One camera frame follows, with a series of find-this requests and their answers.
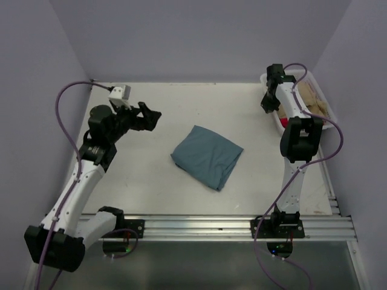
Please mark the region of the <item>blue t shirt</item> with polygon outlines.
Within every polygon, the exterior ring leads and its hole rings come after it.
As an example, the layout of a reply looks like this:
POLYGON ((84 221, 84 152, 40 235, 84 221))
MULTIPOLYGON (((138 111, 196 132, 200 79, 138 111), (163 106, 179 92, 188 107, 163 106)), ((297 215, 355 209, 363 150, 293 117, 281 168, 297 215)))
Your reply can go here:
POLYGON ((244 149, 220 134, 194 125, 174 149, 175 165, 212 190, 221 191, 244 149))

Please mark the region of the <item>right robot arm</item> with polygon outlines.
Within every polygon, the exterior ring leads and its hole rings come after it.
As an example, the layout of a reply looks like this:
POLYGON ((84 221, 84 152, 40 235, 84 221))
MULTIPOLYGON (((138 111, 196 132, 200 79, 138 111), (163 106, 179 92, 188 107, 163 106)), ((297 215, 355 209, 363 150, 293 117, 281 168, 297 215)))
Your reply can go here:
POLYGON ((306 164, 317 154, 323 121, 311 117, 295 87, 294 76, 287 75, 281 64, 267 67, 267 91, 261 107, 269 114, 283 108, 287 125, 280 141, 280 153, 284 157, 284 177, 279 199, 270 217, 260 219, 258 237, 285 239, 288 236, 305 236, 300 220, 300 197, 306 164))

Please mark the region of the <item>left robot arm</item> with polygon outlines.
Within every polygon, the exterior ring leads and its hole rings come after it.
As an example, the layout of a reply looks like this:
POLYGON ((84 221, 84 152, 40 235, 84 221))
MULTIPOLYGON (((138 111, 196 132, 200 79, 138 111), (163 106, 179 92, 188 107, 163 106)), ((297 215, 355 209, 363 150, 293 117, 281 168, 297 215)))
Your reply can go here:
POLYGON ((25 231, 24 239, 34 263, 73 272, 82 263, 86 250, 100 238, 123 234, 139 237, 127 227, 124 212, 118 208, 103 206, 84 224, 79 224, 79 219, 117 153, 116 142, 129 130, 154 130, 161 116, 161 112, 149 109, 143 102, 138 107, 110 104, 92 108, 72 178, 40 225, 30 225, 25 231))

